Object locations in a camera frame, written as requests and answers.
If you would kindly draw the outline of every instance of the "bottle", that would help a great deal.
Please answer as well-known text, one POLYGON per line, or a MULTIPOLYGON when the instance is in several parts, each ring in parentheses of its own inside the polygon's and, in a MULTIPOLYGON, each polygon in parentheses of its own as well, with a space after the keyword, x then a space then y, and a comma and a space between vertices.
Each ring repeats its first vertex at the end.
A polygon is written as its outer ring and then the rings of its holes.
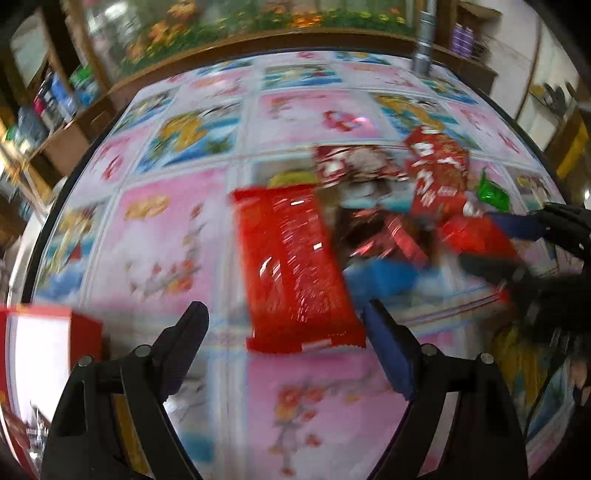
POLYGON ((70 77, 70 83, 76 91, 76 95, 82 101, 84 106, 92 105, 92 102, 100 94, 99 85, 92 76, 92 71, 89 66, 78 67, 70 77))
POLYGON ((49 133, 53 133, 53 131, 59 127, 59 124, 55 121, 55 119, 51 116, 49 110, 47 110, 47 105, 43 101, 43 98, 39 94, 33 99, 33 109, 35 113, 41 120, 46 128, 49 130, 49 133))
POLYGON ((463 27, 457 23, 452 31, 452 44, 450 49, 453 53, 457 53, 458 55, 461 55, 460 42, 462 41, 462 30, 463 27))
POLYGON ((57 100, 51 92, 51 76, 53 72, 48 70, 45 80, 43 80, 39 87, 39 97, 45 103, 45 110, 47 115, 51 118, 51 123, 55 125, 55 128, 59 127, 63 122, 64 118, 59 111, 57 100))
POLYGON ((39 147, 48 135, 47 128, 29 106, 22 106, 18 110, 18 130, 33 148, 39 147))
POLYGON ((71 122, 78 110, 78 105, 76 104, 74 96, 70 95, 63 86, 59 75, 54 74, 53 76, 53 80, 51 81, 51 92, 57 100, 62 116, 66 122, 71 122))
POLYGON ((471 28, 466 29, 466 34, 464 36, 464 56, 469 59, 472 58, 472 49, 474 48, 474 32, 471 28))

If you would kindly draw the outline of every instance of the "flower decoration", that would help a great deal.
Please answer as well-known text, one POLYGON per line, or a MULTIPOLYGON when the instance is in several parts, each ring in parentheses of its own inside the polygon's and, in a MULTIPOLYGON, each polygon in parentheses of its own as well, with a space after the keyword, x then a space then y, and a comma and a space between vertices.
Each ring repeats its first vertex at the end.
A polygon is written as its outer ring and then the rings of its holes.
POLYGON ((180 0, 168 10, 168 13, 180 22, 186 22, 192 16, 196 15, 197 12, 198 9, 195 6, 195 3, 189 0, 180 0))
POLYGON ((318 435, 309 433, 306 437, 306 445, 310 447, 319 447, 322 445, 322 441, 318 438, 318 435))
POLYGON ((316 414, 318 413, 318 410, 316 410, 315 408, 311 408, 310 410, 306 410, 302 415, 301 415, 301 419, 302 421, 310 421, 312 420, 314 417, 316 417, 316 414))
POLYGON ((148 37, 152 40, 153 44, 162 43, 166 40, 168 28, 166 20, 162 20, 161 22, 152 25, 152 28, 150 28, 150 31, 148 32, 148 37))
POLYGON ((283 387, 277 395, 277 399, 286 407, 295 408, 300 404, 302 393, 302 389, 299 387, 283 387))
POLYGON ((144 54, 146 53, 146 45, 143 39, 141 37, 138 37, 136 42, 132 43, 131 45, 127 45, 127 48, 125 50, 127 58, 137 63, 144 57, 144 54))
POLYGON ((306 390, 304 397, 311 403, 318 403, 324 398, 324 388, 322 387, 310 387, 306 390))

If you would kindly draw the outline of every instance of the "orange flower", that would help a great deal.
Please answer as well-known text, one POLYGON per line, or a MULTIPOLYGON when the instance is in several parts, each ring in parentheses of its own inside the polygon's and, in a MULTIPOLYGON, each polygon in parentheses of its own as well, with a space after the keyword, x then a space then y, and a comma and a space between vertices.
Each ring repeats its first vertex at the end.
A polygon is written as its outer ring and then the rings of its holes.
POLYGON ((318 403, 320 400, 324 398, 324 388, 322 387, 312 387, 306 390, 304 394, 306 400, 311 401, 312 403, 318 403))
POLYGON ((191 275, 186 275, 178 279, 177 289, 179 291, 188 291, 191 288, 193 288, 193 277, 191 275))
POLYGON ((361 395, 350 393, 348 395, 345 395, 345 403, 355 403, 360 398, 361 398, 361 395))
POLYGON ((132 61, 139 61, 145 54, 146 45, 141 38, 138 38, 135 43, 127 45, 125 51, 127 53, 127 58, 132 61))
POLYGON ((275 421, 279 423, 287 423, 294 420, 297 415, 297 407, 289 407, 283 403, 278 403, 275 406, 275 421))
POLYGON ((199 214, 201 213, 202 209, 203 209, 202 203, 193 207, 193 210, 191 210, 191 218, 197 218, 199 216, 199 214))
POLYGON ((192 15, 197 13, 197 7, 194 2, 181 0, 168 10, 174 18, 178 18, 181 22, 186 22, 192 15))
POLYGON ((301 415, 301 419, 302 421, 310 421, 312 420, 314 417, 316 417, 316 414, 318 413, 318 410, 316 410, 315 408, 312 408, 311 410, 306 410, 302 415, 301 415))
POLYGON ((299 387, 283 387, 277 395, 280 404, 296 408, 301 401, 302 390, 299 387))
POLYGON ((319 447, 322 445, 322 441, 318 438, 318 435, 310 433, 306 437, 306 445, 309 447, 319 447))
POLYGON ((191 270, 195 269, 195 262, 193 261, 192 258, 188 258, 186 260, 183 260, 183 262, 181 263, 181 268, 185 271, 191 271, 191 270))
POLYGON ((152 40, 152 43, 160 43, 166 40, 166 33, 168 31, 168 24, 166 20, 162 20, 157 24, 154 24, 148 32, 148 37, 152 40))

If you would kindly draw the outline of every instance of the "wooden shelf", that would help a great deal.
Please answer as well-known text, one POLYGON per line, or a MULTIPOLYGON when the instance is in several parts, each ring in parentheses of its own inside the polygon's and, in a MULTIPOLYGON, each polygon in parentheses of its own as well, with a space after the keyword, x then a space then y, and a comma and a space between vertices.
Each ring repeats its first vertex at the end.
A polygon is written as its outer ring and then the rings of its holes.
POLYGON ((457 6, 480 20, 497 20, 503 15, 494 8, 483 7, 481 5, 471 4, 470 2, 458 2, 457 6))

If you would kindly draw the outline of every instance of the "screw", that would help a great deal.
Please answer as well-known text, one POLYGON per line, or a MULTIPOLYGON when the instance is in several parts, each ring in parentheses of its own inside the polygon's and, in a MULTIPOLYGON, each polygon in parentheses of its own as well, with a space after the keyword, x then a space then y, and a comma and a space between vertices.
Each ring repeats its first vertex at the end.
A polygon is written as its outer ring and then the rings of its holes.
POLYGON ((480 361, 485 365, 492 365, 495 362, 495 357, 489 353, 482 353, 480 355, 480 361))
POLYGON ((134 350, 134 354, 135 354, 135 356, 143 358, 145 356, 148 356, 151 351, 152 351, 152 347, 150 347, 149 345, 140 345, 139 347, 137 347, 134 350))
POLYGON ((81 367, 88 367, 92 363, 93 358, 90 355, 81 356, 78 359, 78 365, 81 367))
POLYGON ((424 355, 433 356, 436 355, 439 350, 437 350, 437 347, 435 345, 425 343, 424 345, 421 345, 421 351, 424 355))

